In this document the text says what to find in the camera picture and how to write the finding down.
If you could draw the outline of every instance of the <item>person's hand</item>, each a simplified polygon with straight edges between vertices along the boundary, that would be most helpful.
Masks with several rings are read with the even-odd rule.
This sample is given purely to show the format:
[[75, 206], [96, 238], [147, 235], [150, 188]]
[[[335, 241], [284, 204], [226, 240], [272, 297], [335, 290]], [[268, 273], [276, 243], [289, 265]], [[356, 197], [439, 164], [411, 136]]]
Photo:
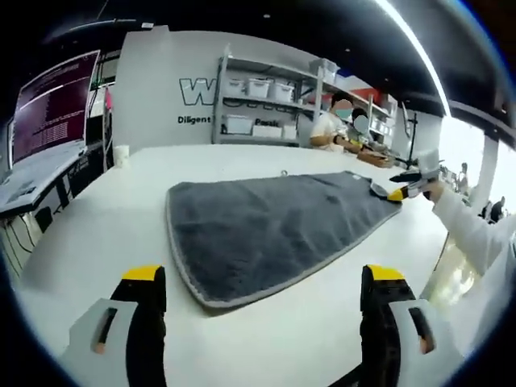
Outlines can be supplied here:
[[444, 184], [441, 181], [432, 181], [422, 188], [422, 192], [430, 193], [430, 200], [437, 203], [444, 191]]

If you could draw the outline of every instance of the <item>ceiling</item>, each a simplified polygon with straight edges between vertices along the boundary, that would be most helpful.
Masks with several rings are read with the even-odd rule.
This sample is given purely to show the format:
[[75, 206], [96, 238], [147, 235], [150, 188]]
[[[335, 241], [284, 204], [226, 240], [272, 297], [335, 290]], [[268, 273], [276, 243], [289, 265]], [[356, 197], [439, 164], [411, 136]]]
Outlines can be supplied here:
[[[436, 0], [389, 2], [427, 51], [447, 97], [498, 114], [493, 111], [497, 84], [493, 66], [454, 16]], [[514, 45], [510, 44], [514, 43], [514, 33], [510, 27], [516, 15], [514, 6], [512, 10], [509, 6], [512, 0], [499, 2], [507, 4], [506, 8], [490, 3], [471, 0], [470, 7], [481, 14], [491, 35], [506, 48], [514, 71]], [[30, 14], [22, 12], [23, 4], [18, 4], [20, 16], [17, 18], [15, 11], [11, 19], [23, 20], [19, 26], [23, 34], [10, 30], [2, 34], [16, 36], [7, 43], [10, 76], [3, 91], [8, 103], [2, 107], [2, 118], [12, 114], [16, 94], [25, 81], [86, 50], [119, 49], [126, 31], [139, 29], [142, 21], [168, 24], [172, 31], [228, 31], [275, 40], [325, 56], [395, 97], [410, 93], [437, 95], [409, 40], [373, 0], [266, 0], [243, 4], [235, 6], [225, 0], [58, 0], [52, 5], [38, 3]], [[63, 35], [71, 27], [112, 18], [135, 19], [137, 23], [118, 23]]]

